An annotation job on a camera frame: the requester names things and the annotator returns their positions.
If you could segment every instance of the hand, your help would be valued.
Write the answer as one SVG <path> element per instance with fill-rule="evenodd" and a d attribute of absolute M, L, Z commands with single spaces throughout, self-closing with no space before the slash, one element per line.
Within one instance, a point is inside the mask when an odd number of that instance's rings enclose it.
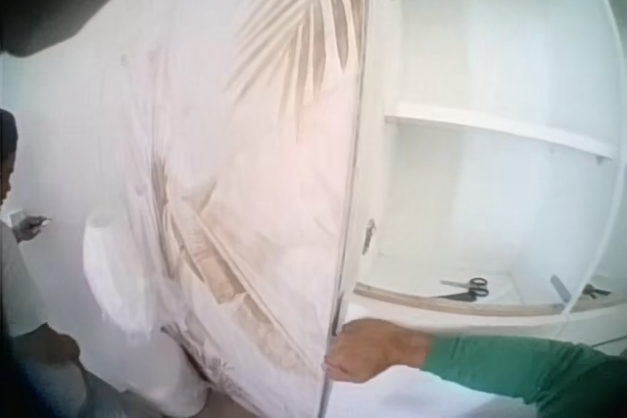
<path fill-rule="evenodd" d="M 13 228 L 18 243 L 27 242 L 34 239 L 42 229 L 42 224 L 48 220 L 43 215 L 27 215 L 20 223 Z"/>
<path fill-rule="evenodd" d="M 433 337 L 383 320 L 356 320 L 344 326 L 324 366 L 333 381 L 367 382 L 389 367 L 422 367 Z"/>
<path fill-rule="evenodd" d="M 15 338 L 18 355 L 42 364 L 78 363 L 80 348 L 74 338 L 57 333 L 47 324 Z"/>

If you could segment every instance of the shelf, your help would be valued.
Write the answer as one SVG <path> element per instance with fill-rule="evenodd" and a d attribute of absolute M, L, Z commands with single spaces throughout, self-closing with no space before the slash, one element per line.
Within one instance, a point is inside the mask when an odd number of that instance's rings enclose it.
<path fill-rule="evenodd" d="M 388 111 L 385 117 L 388 121 L 449 125 L 500 132 L 575 149 L 610 160 L 614 160 L 617 154 L 614 146 L 587 136 L 474 111 L 400 102 L 396 109 Z"/>
<path fill-rule="evenodd" d="M 481 268 L 433 266 L 415 262 L 400 263 L 398 259 L 380 256 L 360 282 L 399 295 L 437 299 L 437 296 L 464 292 L 464 288 L 445 286 L 440 281 L 465 282 L 477 276 L 488 280 L 490 295 L 486 298 L 479 298 L 472 304 L 522 305 L 520 295 L 507 274 Z"/>

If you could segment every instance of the white cabinet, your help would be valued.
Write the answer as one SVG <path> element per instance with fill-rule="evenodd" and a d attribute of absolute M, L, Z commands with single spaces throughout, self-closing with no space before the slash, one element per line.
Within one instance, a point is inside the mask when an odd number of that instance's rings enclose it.
<path fill-rule="evenodd" d="M 627 0 L 369 0 L 341 319 L 568 339 L 627 302 L 625 43 Z"/>

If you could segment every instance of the wooden edge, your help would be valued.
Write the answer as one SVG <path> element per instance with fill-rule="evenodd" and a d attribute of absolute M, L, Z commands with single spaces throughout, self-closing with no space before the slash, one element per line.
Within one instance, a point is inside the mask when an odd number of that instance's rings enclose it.
<path fill-rule="evenodd" d="M 587 312 L 590 310 L 597 310 L 599 308 L 614 307 L 616 305 L 627 304 L 627 296 L 615 296 L 605 299 L 585 299 L 578 301 L 570 311 L 575 312 Z"/>
<path fill-rule="evenodd" d="M 422 308 L 438 312 L 460 315 L 479 315 L 484 317 L 537 317 L 541 315 L 559 315 L 563 311 L 560 303 L 542 305 L 488 305 L 473 304 L 446 299 L 424 298 L 409 294 L 399 294 L 384 289 L 374 288 L 364 283 L 357 283 L 354 294 L 375 301 L 403 305 L 405 307 Z"/>

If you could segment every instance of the green shirt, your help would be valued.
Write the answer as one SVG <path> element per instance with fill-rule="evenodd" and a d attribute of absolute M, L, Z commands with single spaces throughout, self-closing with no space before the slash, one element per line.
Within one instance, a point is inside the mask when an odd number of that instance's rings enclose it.
<path fill-rule="evenodd" d="M 423 370 L 476 391 L 522 398 L 535 404 L 542 418 L 627 417 L 609 411 L 626 401 L 627 359 L 586 346 L 443 337 L 434 342 Z"/>

